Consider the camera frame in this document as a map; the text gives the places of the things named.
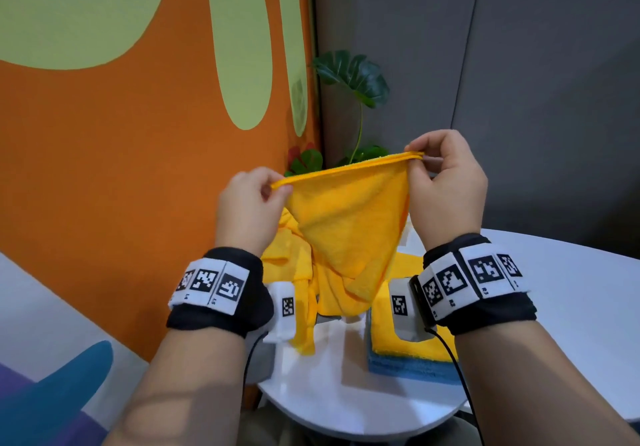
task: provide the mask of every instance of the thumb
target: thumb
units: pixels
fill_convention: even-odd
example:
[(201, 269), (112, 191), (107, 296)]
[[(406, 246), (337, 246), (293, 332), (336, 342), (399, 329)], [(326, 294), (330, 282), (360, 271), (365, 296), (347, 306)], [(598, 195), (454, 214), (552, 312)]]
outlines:
[(269, 196), (269, 200), (267, 201), (267, 205), (274, 209), (274, 211), (278, 211), (278, 213), (282, 213), (282, 209), (287, 203), (287, 199), (293, 193), (293, 187), (291, 185), (283, 185), (278, 188), (276, 191), (272, 192)]
[(422, 160), (409, 160), (409, 167), (407, 169), (407, 178), (409, 180), (409, 191), (415, 192), (416, 190), (429, 188), (433, 182), (429, 177), (429, 172), (425, 168)]

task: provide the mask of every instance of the right hand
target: right hand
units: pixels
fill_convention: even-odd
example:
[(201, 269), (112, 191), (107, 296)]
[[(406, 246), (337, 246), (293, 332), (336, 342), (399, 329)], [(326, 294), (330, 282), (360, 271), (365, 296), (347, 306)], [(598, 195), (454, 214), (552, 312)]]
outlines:
[[(409, 161), (409, 214), (426, 250), (482, 227), (487, 178), (465, 138), (442, 129), (414, 139), (405, 151), (424, 151)], [(428, 171), (437, 173), (434, 179)]]

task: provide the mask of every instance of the wire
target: wire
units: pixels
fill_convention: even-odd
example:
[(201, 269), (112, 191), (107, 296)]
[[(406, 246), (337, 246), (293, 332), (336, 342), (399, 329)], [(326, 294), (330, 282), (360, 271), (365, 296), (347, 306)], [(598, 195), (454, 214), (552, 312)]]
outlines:
[(246, 365), (244, 366), (244, 377), (242, 379), (242, 390), (243, 391), (244, 391), (244, 386), (246, 385), (246, 373), (249, 371), (249, 363), (251, 363), (251, 355), (253, 355), (253, 351), (255, 350), (255, 346), (258, 345), (258, 342), (260, 342), (261, 339), (266, 337), (268, 333), (269, 333), (268, 331), (265, 331), (258, 338), (256, 338), (256, 341), (254, 341), (253, 345), (251, 346), (251, 350), (249, 350), (249, 355), (246, 358)]
[(474, 403), (471, 401), (471, 394), (469, 394), (469, 389), (467, 388), (467, 382), (465, 382), (465, 378), (462, 375), (462, 370), (460, 370), (460, 366), (458, 365), (458, 362), (456, 361), (456, 357), (453, 356), (453, 352), (451, 351), (451, 349), (449, 348), (447, 343), (444, 341), (444, 339), (441, 336), (438, 335), (437, 331), (434, 331), (431, 328), (426, 328), (425, 331), (427, 333), (435, 335), (436, 338), (440, 340), (440, 343), (442, 343), (444, 345), (444, 348), (447, 349), (447, 352), (449, 353), (449, 356), (453, 360), (453, 365), (456, 366), (456, 370), (458, 371), (458, 375), (460, 376), (460, 382), (462, 382), (462, 388), (465, 390), (465, 394), (467, 395), (467, 400), (469, 401), (469, 406), (471, 407), (471, 412), (474, 415), (474, 417), (476, 418), (476, 428), (478, 430), (478, 435), (480, 436), (480, 442), (482, 443), (482, 446), (484, 446), (484, 439), (482, 437), (482, 432), (480, 431), (480, 423), (478, 422), (478, 416), (476, 416), (476, 410), (474, 409)]

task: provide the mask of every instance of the gray partition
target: gray partition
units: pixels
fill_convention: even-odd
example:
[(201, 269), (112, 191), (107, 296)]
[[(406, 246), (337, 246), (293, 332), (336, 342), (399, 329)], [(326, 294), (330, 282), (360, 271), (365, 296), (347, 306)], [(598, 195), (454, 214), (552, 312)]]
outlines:
[[(474, 0), (315, 0), (318, 51), (345, 48), (381, 65), (388, 104), (365, 110), (364, 143), (401, 151), (428, 130), (448, 128)], [(357, 107), (322, 86), (324, 149), (330, 164), (353, 148)]]
[(485, 226), (640, 257), (640, 0), (477, 0), (453, 127)]

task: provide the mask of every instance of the round table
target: round table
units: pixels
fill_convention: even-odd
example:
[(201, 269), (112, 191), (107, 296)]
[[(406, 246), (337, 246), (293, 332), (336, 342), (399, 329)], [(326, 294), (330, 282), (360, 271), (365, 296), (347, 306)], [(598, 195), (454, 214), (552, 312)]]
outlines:
[[(623, 418), (639, 419), (640, 260), (532, 235), (483, 234), (510, 251), (540, 323), (569, 359)], [(410, 226), (398, 251), (424, 254)], [(466, 409), (461, 386), (369, 373), (363, 334), (363, 319), (343, 319), (316, 325), (313, 356), (277, 345), (260, 389), (301, 424), (362, 442), (403, 440)]]

